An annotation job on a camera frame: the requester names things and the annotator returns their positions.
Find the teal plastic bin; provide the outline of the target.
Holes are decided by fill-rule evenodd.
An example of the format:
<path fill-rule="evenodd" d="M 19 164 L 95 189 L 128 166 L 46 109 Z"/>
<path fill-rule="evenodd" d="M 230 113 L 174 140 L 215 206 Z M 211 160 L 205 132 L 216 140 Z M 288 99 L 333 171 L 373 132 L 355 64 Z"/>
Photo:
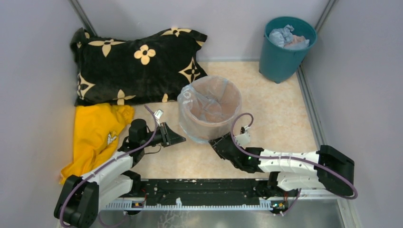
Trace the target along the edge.
<path fill-rule="evenodd" d="M 284 28 L 286 25 L 294 27 L 292 32 L 294 35 L 304 36 L 309 39 L 309 47 L 302 50 L 288 50 L 274 45 L 269 40 L 269 33 L 273 29 Z M 317 32 L 308 22 L 287 16 L 272 19 L 265 25 L 264 41 L 259 59 L 259 72 L 265 78 L 277 84 L 286 81 L 298 69 L 316 41 Z"/>

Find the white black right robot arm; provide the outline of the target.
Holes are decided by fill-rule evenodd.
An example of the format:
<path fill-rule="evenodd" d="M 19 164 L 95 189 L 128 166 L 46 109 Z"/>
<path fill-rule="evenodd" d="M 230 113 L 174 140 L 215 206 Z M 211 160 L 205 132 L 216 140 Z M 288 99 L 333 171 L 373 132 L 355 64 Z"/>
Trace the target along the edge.
<path fill-rule="evenodd" d="M 355 199 L 355 162 L 329 145 L 313 152 L 277 152 L 260 147 L 246 147 L 249 136 L 232 139 L 228 133 L 209 144 L 224 160 L 247 173 L 270 173 L 268 191 L 274 196 L 294 189 L 325 189 L 345 199 Z"/>

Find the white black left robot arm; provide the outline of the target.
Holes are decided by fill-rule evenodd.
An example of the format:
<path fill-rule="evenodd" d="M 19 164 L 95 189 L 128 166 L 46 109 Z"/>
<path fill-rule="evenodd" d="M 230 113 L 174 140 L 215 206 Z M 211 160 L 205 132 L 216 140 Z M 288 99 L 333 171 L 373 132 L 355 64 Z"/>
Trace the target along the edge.
<path fill-rule="evenodd" d="M 133 168 L 145 155 L 148 146 L 168 147 L 183 143 L 186 138 L 174 132 L 166 122 L 148 129 L 146 120 L 135 119 L 121 148 L 99 167 L 81 176 L 69 176 L 54 209 L 54 217 L 65 228 L 89 228 L 100 210 L 118 197 L 132 197 L 142 192 L 139 174 Z"/>

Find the crumpled blue bag in bin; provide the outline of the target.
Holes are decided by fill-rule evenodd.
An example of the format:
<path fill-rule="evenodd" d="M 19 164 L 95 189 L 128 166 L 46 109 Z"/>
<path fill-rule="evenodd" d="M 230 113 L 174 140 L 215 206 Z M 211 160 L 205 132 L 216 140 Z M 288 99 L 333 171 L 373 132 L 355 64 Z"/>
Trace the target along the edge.
<path fill-rule="evenodd" d="M 269 33 L 269 40 L 276 46 L 288 50 L 302 50 L 308 48 L 310 40 L 304 36 L 294 35 L 294 27 L 286 25 L 284 28 L 273 29 Z"/>

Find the black floral pillow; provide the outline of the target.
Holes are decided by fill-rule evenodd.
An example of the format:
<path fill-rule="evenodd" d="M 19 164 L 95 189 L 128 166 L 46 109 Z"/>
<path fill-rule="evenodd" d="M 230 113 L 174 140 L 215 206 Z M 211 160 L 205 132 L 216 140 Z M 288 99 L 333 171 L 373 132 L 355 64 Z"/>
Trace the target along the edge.
<path fill-rule="evenodd" d="M 80 28 L 70 41 L 77 65 L 75 104 L 176 101 L 185 86 L 206 76 L 197 52 L 207 38 L 193 29 L 168 28 L 145 38 L 121 40 Z"/>

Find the yellow cloth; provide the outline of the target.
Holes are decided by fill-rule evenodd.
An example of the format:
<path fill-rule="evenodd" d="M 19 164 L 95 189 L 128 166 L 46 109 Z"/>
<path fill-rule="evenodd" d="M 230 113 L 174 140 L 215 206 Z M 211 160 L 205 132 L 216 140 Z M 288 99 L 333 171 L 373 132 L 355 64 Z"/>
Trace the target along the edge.
<path fill-rule="evenodd" d="M 71 175 L 97 168 L 115 153 L 119 135 L 135 114 L 129 105 L 107 103 L 77 106 L 73 132 L 73 161 L 60 171 L 60 184 Z"/>

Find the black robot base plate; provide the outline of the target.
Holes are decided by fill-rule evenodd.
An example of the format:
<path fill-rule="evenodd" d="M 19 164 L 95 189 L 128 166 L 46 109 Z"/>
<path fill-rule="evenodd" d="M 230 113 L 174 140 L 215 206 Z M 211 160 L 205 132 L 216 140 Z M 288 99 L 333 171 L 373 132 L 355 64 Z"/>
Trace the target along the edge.
<path fill-rule="evenodd" d="M 137 180 L 124 198 L 146 198 L 147 206 L 171 206 L 180 199 L 184 206 L 258 205 L 260 199 L 295 197 L 263 179 L 148 179 Z"/>

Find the aluminium frame rail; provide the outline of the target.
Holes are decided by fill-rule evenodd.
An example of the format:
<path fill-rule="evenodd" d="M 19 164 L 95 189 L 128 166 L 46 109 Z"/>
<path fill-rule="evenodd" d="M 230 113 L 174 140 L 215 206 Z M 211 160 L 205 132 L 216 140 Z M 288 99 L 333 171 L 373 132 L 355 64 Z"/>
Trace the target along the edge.
<path fill-rule="evenodd" d="M 354 165 L 350 165 L 348 158 L 334 147 L 327 145 L 326 137 L 323 132 L 321 120 L 317 113 L 316 104 L 312 95 L 312 91 L 307 81 L 304 64 L 306 59 L 302 61 L 297 70 L 297 78 L 301 88 L 301 92 L 306 105 L 308 117 L 318 150 L 318 162 L 314 164 L 317 170 L 318 180 L 324 181 L 325 190 L 344 199 L 355 199 L 358 196 L 354 184 L 347 177 L 337 173 L 341 171 L 354 171 Z"/>

